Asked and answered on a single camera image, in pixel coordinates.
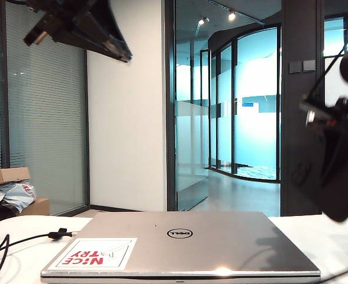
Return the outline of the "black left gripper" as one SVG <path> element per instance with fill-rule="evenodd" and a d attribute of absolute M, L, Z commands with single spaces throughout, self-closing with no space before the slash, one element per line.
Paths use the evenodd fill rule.
<path fill-rule="evenodd" d="M 55 42 L 94 51 L 126 63 L 131 60 L 131 51 L 108 1 L 84 1 L 70 21 L 73 11 L 69 1 L 26 1 L 26 4 L 33 12 L 45 13 L 24 37 L 26 45 L 39 44 L 49 35 Z"/>

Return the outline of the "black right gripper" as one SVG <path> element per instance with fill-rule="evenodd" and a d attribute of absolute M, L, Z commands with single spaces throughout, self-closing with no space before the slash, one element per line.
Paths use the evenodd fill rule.
<path fill-rule="evenodd" d="M 318 135 L 334 133 L 348 137 L 348 99 L 341 97 L 335 106 L 325 106 L 309 97 L 299 107 L 307 113 L 305 127 Z"/>

